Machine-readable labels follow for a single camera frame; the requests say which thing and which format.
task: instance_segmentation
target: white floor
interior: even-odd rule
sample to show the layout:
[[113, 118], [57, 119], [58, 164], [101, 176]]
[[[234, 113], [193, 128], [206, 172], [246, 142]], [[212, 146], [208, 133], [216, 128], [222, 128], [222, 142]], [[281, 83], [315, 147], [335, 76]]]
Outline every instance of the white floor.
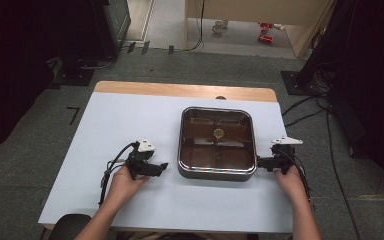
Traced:
[[[150, 48], [168, 49], [170, 45], [175, 49], [185, 49], [185, 2], [182, 0], [154, 0], [149, 15], [149, 24], [140, 44], [150, 41]], [[291, 58], [296, 56], [292, 50], [284, 30], [271, 28], [265, 35], [273, 38], [271, 43], [259, 42], [261, 28], [258, 23], [230, 21], [228, 29], [222, 34], [215, 35], [212, 26], [215, 20], [204, 19], [203, 37], [199, 47], [194, 51], [221, 54], [250, 55], [263, 57]], [[188, 19], [187, 49], [194, 47], [200, 38], [200, 19]], [[304, 54], [302, 59], [308, 59], [311, 51]]]

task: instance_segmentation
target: table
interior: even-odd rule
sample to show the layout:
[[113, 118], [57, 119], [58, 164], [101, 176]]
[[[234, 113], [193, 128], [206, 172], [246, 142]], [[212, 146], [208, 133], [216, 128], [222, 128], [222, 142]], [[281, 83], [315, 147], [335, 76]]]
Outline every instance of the table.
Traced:
[[[188, 18], [201, 18], [203, 0], [186, 0]], [[320, 27], [327, 26], [335, 0], [207, 0], [204, 19], [284, 24], [296, 57], [301, 57]]]
[[[220, 95], [227, 100], [214, 99]], [[94, 215], [106, 163], [130, 142], [146, 137], [157, 148], [150, 163], [169, 162], [169, 166], [120, 210], [112, 227], [125, 231], [292, 232], [291, 204], [273, 173], [259, 169], [247, 182], [186, 179], [179, 174], [181, 112], [189, 106], [247, 111], [253, 117], [261, 157], [271, 155], [271, 139], [286, 135], [271, 89], [99, 82], [39, 223], [52, 229], [65, 214]]]

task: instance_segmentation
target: person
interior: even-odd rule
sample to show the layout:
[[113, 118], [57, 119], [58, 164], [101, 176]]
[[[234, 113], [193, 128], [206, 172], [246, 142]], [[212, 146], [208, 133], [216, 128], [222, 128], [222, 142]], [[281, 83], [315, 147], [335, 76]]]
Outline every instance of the person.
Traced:
[[[321, 239], [310, 203], [304, 190], [298, 169], [292, 166], [283, 175], [275, 171], [277, 181], [292, 203], [293, 239]], [[105, 239], [119, 209], [126, 204], [149, 177], [133, 180], [126, 166], [121, 167], [113, 176], [108, 195], [96, 214], [77, 235], [76, 240]]]

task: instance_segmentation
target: metal tray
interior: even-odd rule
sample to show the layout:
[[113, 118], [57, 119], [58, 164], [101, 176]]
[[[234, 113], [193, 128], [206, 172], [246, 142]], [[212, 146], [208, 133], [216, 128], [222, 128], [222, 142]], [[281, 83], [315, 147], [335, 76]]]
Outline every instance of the metal tray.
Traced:
[[186, 178], [247, 181], [257, 168], [251, 116], [233, 109], [185, 109], [177, 161]]

